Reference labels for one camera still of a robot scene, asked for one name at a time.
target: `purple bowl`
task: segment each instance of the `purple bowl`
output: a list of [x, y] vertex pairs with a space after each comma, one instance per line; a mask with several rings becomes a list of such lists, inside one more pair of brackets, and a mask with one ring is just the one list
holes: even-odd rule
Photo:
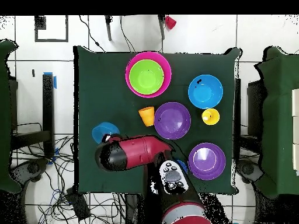
[[212, 180], [220, 176], [225, 168], [225, 155], [213, 143], [196, 145], [189, 155], [189, 169], [198, 179]]
[[184, 105], [178, 102], [167, 102], [157, 109], [154, 125], [161, 137], [179, 139], [188, 132], [191, 116]]

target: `pink bowl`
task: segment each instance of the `pink bowl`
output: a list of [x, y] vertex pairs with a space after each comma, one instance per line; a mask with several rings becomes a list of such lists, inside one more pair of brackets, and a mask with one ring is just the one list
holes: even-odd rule
[[[138, 93], [135, 89], [133, 89], [133, 87], [130, 84], [130, 80], [128, 78], [128, 76], [130, 74], [130, 70], [133, 67], [133, 65], [140, 60], [153, 60], [153, 61], [157, 62], [163, 69], [163, 72], [164, 72], [163, 84], [159, 88], [159, 90], [155, 93], [148, 94], [148, 95]], [[166, 91], [166, 89], [168, 88], [168, 86], [171, 82], [171, 66], [169, 65], [166, 58], [164, 58], [158, 52], [145, 51], [145, 52], [138, 53], [134, 58], [132, 58], [130, 60], [130, 62], [128, 63], [128, 65], [126, 67], [126, 82], [128, 84], [128, 87], [133, 91], [133, 93], [138, 96], [141, 96], [143, 98], [153, 98], [153, 97], [159, 96], [161, 93]]]

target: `orange cup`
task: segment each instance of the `orange cup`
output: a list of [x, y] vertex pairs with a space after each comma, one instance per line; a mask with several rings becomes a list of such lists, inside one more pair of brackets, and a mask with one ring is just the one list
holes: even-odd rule
[[142, 108], [138, 112], [146, 127], [154, 125], [154, 107]]

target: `blue cup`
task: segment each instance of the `blue cup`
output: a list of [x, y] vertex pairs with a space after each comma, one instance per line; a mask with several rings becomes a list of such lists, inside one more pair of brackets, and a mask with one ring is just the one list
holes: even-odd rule
[[101, 143], [105, 134], [119, 134], [119, 129], [110, 122], [102, 122], [94, 129], [92, 129], [92, 138], [97, 144]]

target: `red cup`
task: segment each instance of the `red cup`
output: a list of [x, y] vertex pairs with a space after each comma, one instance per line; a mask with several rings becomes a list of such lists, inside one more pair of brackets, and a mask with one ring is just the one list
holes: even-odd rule
[[167, 16], [165, 18], [165, 22], [166, 22], [166, 25], [169, 29], [173, 29], [173, 27], [175, 26], [176, 24], [176, 21], [173, 20], [171, 17]]

